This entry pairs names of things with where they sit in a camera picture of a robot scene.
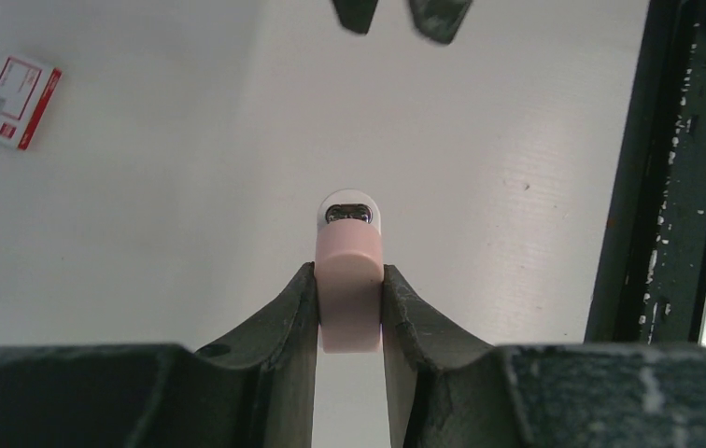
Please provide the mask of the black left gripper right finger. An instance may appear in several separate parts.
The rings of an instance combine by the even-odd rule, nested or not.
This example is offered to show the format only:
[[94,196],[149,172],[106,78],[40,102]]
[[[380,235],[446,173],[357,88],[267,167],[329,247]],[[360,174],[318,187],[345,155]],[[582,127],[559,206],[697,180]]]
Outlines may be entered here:
[[395,447],[706,447],[706,348],[485,343],[385,269]]

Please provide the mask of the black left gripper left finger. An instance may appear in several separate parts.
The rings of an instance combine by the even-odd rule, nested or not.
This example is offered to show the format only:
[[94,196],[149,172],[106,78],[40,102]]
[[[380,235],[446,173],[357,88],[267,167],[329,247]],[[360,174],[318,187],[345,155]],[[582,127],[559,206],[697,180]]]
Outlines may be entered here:
[[309,263],[196,351],[0,346],[0,447],[307,447],[317,352]]

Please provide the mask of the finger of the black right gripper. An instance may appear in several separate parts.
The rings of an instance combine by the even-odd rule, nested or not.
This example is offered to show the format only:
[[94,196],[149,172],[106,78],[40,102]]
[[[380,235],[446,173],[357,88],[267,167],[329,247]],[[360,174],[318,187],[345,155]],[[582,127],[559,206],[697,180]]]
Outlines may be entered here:
[[416,31],[439,45],[453,42],[473,0],[408,0]]
[[377,4],[377,0],[332,0],[340,25],[357,35],[369,33]]

